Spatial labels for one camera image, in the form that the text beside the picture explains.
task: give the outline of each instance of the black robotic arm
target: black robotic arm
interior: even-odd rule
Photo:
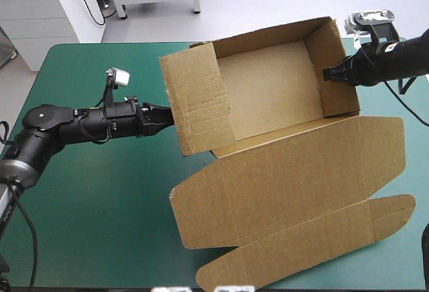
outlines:
[[[168,107],[146,102],[140,105],[135,96],[114,102],[113,90],[127,86],[128,82],[128,72],[111,68],[107,71],[103,97],[94,108],[43,104],[27,112],[15,141],[3,139],[10,147],[0,160],[0,238],[16,205],[13,197],[18,198],[35,186],[51,157],[65,145],[84,142],[100,145],[114,138],[152,136],[174,124]],[[8,272],[2,260],[0,256],[0,273]]]

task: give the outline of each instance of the cardboard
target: cardboard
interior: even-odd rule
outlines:
[[[206,291],[262,287],[410,218],[411,196],[368,200],[404,170],[404,126],[360,117],[355,88],[324,81],[344,57],[322,17],[161,59],[183,154],[218,157],[171,193],[182,242],[238,246],[198,271]]]
[[[354,88],[322,76],[344,57],[335,22],[322,17],[161,58],[183,154],[359,111]]]
[[[414,204],[400,195],[347,206],[236,248],[199,269],[196,281],[205,291],[232,282],[263,287],[388,237],[410,219]]]

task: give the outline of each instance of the white cabinet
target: white cabinet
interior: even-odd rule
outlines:
[[[96,0],[86,0],[103,22]],[[99,43],[105,25],[97,25],[83,0],[0,0],[0,27],[31,70],[38,71],[49,49],[64,43]]]

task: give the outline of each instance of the open cardboard box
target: open cardboard box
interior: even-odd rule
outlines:
[[[184,155],[218,157],[170,196],[184,246],[239,246],[197,273],[262,287],[399,230],[415,201],[369,196],[405,167],[399,118],[360,117],[356,91],[324,81],[345,51],[310,19],[161,59]]]

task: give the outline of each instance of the box flap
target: box flap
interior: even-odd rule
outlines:
[[[250,52],[258,49],[278,46],[304,39],[308,34],[318,29],[325,23],[331,22],[330,17],[307,19],[295,23],[288,23],[267,27],[230,38],[213,41],[214,50],[218,58],[232,56],[233,54]],[[200,46],[195,43],[191,48]]]
[[[242,139],[237,141],[233,145],[229,145],[226,147],[218,148],[213,150],[213,154],[218,158],[223,158],[234,153],[239,153],[240,151],[256,148],[262,145],[267,145],[268,143],[272,143],[274,141],[284,139],[287,137],[291,137],[298,133],[303,133],[306,131],[311,131],[319,128],[323,128],[325,126],[331,125],[333,123],[337,123],[339,121],[343,121],[349,117],[330,117],[318,119],[315,121],[309,121],[307,123],[301,123],[299,125],[295,125],[292,127],[283,128],[280,130],[272,131],[270,133],[263,133],[262,135],[249,137],[246,139]]]
[[[336,23],[330,21],[324,24],[304,41],[317,76],[324,115],[327,117],[359,111],[355,88],[323,78],[323,69],[337,66],[346,56]]]
[[[223,255],[199,269],[205,291],[219,285],[257,289],[384,239],[410,219],[410,195],[359,202],[281,230]]]
[[[173,189],[184,246],[241,246],[368,198],[402,172],[403,132],[355,116],[219,159]]]
[[[225,84],[212,44],[161,58],[184,155],[235,142]]]

